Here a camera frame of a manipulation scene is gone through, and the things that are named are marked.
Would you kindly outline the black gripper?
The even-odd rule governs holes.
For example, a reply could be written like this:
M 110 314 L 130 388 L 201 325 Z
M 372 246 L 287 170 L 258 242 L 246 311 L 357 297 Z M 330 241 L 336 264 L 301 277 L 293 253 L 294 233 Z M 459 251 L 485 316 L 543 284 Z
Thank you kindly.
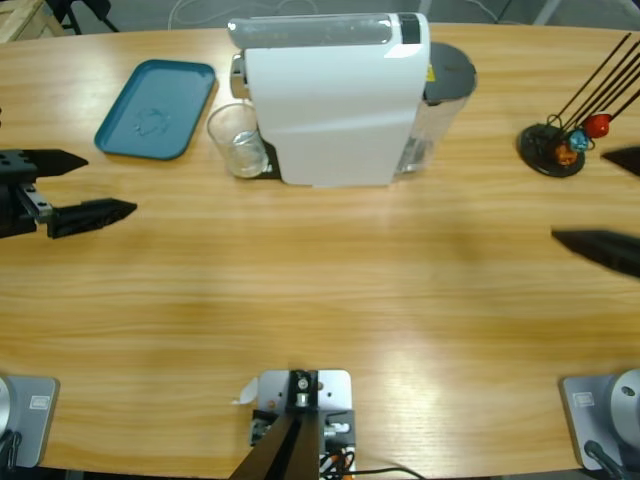
M 32 233 L 47 224 L 49 238 L 102 229 L 125 219 L 136 203 L 114 198 L 54 208 L 35 186 L 40 177 L 61 176 L 88 161 L 60 149 L 9 149 L 1 151 L 1 237 Z

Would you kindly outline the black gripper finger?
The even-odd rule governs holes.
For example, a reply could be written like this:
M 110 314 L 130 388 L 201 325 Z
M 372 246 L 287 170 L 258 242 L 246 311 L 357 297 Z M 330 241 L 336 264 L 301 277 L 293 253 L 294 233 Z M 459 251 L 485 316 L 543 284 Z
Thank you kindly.
M 640 176 L 640 146 L 626 146 L 609 150 L 601 154 L 601 158 L 626 170 L 632 175 Z
M 552 229 L 572 253 L 606 269 L 639 278 L 639 238 L 611 230 Z

